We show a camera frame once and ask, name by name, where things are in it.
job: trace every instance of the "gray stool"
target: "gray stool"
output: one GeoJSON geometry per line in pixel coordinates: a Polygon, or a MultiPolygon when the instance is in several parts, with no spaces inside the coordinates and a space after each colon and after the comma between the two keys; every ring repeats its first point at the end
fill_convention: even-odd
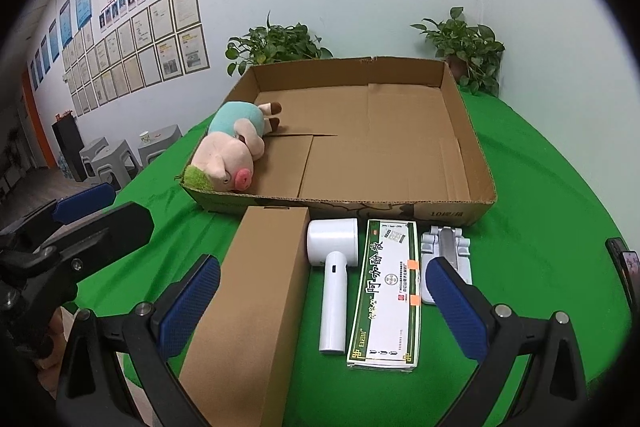
{"type": "Polygon", "coordinates": [[[100,181],[110,184],[116,192],[126,187],[140,172],[140,165],[126,140],[102,149],[91,160],[91,166],[100,181]]]}
{"type": "Polygon", "coordinates": [[[182,133],[177,125],[170,125],[150,132],[149,138],[151,139],[150,142],[140,140],[140,146],[138,146],[138,154],[143,167],[147,167],[149,163],[169,149],[170,145],[182,138],[182,133]]]}
{"type": "Polygon", "coordinates": [[[80,151],[80,159],[82,160],[87,180],[92,184],[99,185],[101,181],[95,174],[94,168],[91,166],[91,161],[97,156],[98,152],[108,145],[109,143],[107,142],[107,139],[102,137],[92,141],[88,146],[80,151]]]}

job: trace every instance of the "green tablecloth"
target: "green tablecloth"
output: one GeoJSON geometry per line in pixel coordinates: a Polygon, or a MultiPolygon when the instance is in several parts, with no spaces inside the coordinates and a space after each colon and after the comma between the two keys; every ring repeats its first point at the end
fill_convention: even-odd
{"type": "MultiPolygon", "coordinates": [[[[489,301],[508,303],[520,315],[568,312],[589,380],[612,362],[630,324],[604,248],[607,237],[620,233],[583,179],[521,117],[494,98],[463,97],[498,193],[492,209],[465,230],[474,283],[489,301]]],[[[209,121],[191,129],[118,195],[116,204],[136,201],[150,209],[154,235],[145,248],[82,282],[80,307],[98,315],[128,312],[140,301],[155,300],[201,253],[224,259],[239,219],[201,211],[174,177],[209,121]]],[[[475,365],[462,355],[438,310],[422,307],[420,358],[411,374],[347,369],[344,357],[318,353],[322,279],[319,271],[309,279],[284,425],[434,425],[475,365]]],[[[349,324],[357,283],[353,271],[349,324]]],[[[521,358],[487,425],[499,423],[509,406],[524,369],[521,358]]],[[[176,357],[172,367],[179,371],[183,360],[176,357]]],[[[130,365],[127,376],[136,380],[130,365]]]]}

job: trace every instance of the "plush pig toy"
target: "plush pig toy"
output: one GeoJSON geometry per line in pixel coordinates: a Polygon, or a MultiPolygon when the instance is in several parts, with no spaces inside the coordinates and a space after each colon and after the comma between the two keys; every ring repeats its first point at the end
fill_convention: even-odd
{"type": "Polygon", "coordinates": [[[280,124],[280,119],[270,117],[281,110],[277,102],[223,104],[184,172],[184,183],[214,192],[247,190],[254,175],[254,161],[264,154],[262,136],[280,124]]]}

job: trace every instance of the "pig head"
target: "pig head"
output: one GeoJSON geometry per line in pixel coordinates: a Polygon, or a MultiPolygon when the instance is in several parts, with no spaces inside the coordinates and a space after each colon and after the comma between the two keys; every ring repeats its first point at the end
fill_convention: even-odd
{"type": "Polygon", "coordinates": [[[204,137],[191,165],[207,175],[216,192],[247,190],[254,175],[254,158],[249,147],[223,132],[204,137]]]}

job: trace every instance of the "pink snout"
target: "pink snout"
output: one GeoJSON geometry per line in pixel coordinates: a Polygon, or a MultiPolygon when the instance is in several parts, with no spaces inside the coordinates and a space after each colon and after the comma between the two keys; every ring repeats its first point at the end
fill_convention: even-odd
{"type": "Polygon", "coordinates": [[[236,190],[247,190],[251,185],[252,174],[249,169],[240,169],[236,172],[236,179],[234,180],[234,188],[236,190]]]}

